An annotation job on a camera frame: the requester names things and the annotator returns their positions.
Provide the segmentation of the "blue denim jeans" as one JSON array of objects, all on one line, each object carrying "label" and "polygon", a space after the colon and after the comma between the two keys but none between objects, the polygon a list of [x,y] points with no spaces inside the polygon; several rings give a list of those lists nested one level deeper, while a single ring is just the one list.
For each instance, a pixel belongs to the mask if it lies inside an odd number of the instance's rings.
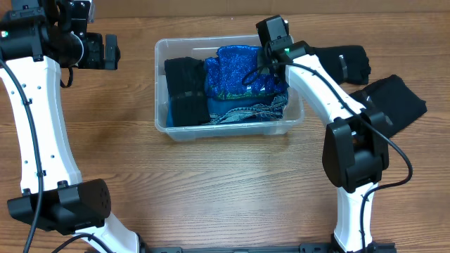
[{"label": "blue denim jeans", "polygon": [[206,98],[210,120],[203,125],[271,121],[283,118],[284,107],[288,104],[288,90],[284,86],[280,93],[235,100],[217,100],[211,96]]}]

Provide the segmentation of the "blue sparkly fabric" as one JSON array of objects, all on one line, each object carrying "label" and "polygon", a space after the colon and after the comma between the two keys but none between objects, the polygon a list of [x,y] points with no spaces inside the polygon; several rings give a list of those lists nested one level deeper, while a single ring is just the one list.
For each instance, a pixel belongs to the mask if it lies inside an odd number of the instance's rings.
[{"label": "blue sparkly fabric", "polygon": [[216,100],[264,98],[283,93],[288,85],[267,69],[260,46],[231,45],[217,49],[215,58],[205,60],[205,92]]}]

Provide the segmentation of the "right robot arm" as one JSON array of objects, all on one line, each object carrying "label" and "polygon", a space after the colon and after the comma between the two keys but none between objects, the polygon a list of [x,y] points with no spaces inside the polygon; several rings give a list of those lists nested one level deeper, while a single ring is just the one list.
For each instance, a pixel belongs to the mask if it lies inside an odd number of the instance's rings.
[{"label": "right robot arm", "polygon": [[371,235],[374,190],[389,165],[387,144],[372,127],[383,114],[345,93],[304,41],[294,42],[281,16],[256,25],[268,67],[306,100],[326,128],[322,164],[337,188],[333,252],[382,252]]}]

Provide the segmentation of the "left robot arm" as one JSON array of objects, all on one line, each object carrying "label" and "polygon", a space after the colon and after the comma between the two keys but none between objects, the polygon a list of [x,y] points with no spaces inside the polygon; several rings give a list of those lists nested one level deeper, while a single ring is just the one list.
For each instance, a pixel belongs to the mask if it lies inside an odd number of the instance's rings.
[{"label": "left robot arm", "polygon": [[116,70],[117,37],[87,32],[92,0],[18,0],[1,19],[1,80],[22,159],[21,195],[9,214],[31,231],[83,239],[98,252],[145,252],[141,237],[111,211],[105,181],[84,181],[70,149],[60,91],[62,70]]}]

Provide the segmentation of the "large black cloth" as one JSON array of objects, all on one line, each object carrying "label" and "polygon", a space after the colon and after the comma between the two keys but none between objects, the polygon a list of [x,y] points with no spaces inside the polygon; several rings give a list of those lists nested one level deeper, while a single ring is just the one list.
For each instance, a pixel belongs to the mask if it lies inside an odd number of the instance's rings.
[{"label": "large black cloth", "polygon": [[388,138],[404,130],[428,111],[426,102],[395,74],[373,82],[350,96],[366,108],[375,108],[384,113],[385,123],[379,132]]}]

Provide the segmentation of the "small black cloth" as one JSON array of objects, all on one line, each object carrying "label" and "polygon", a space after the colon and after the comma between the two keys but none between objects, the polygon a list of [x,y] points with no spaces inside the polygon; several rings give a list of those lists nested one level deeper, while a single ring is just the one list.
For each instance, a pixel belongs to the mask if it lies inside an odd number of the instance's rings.
[{"label": "small black cloth", "polygon": [[174,127],[210,122],[205,93],[205,62],[191,57],[165,61],[167,89]]}]

